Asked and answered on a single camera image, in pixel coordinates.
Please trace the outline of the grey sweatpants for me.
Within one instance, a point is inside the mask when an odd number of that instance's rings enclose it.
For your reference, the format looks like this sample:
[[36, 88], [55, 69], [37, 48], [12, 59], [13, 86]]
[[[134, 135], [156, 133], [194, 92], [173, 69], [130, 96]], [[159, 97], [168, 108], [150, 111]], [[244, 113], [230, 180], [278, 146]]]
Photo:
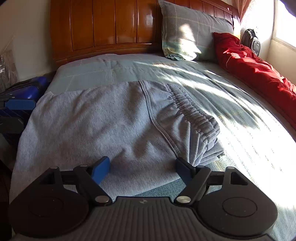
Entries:
[[10, 200], [48, 168], [71, 170], [110, 159], [101, 187], [111, 198], [134, 196], [178, 178], [175, 161], [216, 161], [219, 125], [180, 85], [122, 82], [45, 94], [18, 143]]

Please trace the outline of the clear plastic bag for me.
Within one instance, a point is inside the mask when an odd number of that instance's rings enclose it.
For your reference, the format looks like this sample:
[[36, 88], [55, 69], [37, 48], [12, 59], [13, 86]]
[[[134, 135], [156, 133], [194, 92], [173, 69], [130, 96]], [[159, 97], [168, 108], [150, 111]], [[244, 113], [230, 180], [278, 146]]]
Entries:
[[0, 70], [0, 88], [1, 92], [5, 91], [12, 85], [16, 84], [19, 77], [16, 69], [16, 63], [13, 53], [13, 37], [1, 50], [1, 70]]

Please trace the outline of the green plaid bed blanket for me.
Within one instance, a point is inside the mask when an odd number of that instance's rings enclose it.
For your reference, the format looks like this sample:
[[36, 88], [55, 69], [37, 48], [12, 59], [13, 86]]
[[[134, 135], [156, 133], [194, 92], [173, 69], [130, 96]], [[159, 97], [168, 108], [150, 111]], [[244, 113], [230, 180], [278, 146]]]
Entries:
[[119, 82], [151, 80], [177, 84], [215, 117], [224, 156], [213, 170], [236, 167], [278, 208], [271, 233], [295, 238], [295, 130], [267, 101], [211, 62], [173, 61], [158, 54], [105, 54], [58, 68], [54, 94]]

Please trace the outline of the brown wooden headboard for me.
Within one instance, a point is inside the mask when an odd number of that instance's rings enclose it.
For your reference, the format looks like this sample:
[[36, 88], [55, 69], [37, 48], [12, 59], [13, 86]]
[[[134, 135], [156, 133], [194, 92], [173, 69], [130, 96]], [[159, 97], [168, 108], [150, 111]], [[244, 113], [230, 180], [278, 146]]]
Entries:
[[[226, 19], [233, 31], [239, 21], [223, 1], [168, 2]], [[53, 58], [61, 66], [100, 54], [164, 54], [162, 25], [159, 1], [52, 1]]]

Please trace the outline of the red duvet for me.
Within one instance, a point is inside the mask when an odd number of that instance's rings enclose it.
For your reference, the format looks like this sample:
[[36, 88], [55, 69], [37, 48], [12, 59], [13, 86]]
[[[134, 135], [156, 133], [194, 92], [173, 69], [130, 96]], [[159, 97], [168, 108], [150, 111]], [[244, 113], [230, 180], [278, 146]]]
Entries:
[[267, 100], [295, 128], [295, 85], [230, 33], [213, 33], [220, 67]]

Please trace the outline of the grey plaid pillow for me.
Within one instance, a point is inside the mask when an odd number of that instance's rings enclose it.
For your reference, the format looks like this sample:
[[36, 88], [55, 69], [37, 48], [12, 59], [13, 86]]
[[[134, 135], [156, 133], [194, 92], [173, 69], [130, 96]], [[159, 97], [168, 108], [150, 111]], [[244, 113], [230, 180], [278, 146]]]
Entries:
[[159, 1], [163, 15], [162, 49], [172, 60], [217, 62], [213, 33], [231, 33], [229, 21], [201, 11]]

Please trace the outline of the black backpack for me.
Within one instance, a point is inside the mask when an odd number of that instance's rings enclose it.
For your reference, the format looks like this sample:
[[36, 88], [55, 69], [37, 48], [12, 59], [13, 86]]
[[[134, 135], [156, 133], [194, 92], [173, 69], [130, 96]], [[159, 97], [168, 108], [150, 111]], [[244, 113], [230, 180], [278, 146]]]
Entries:
[[257, 57], [261, 50], [261, 44], [253, 29], [244, 31], [241, 44], [247, 46]]

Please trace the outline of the orange left curtain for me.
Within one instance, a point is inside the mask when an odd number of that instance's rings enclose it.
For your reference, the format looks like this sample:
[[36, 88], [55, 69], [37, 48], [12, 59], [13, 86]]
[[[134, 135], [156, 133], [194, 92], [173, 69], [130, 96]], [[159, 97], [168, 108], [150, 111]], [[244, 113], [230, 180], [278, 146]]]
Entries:
[[240, 21], [242, 21], [252, 0], [233, 0], [232, 2], [234, 3], [234, 6], [236, 6], [238, 10], [238, 16]]

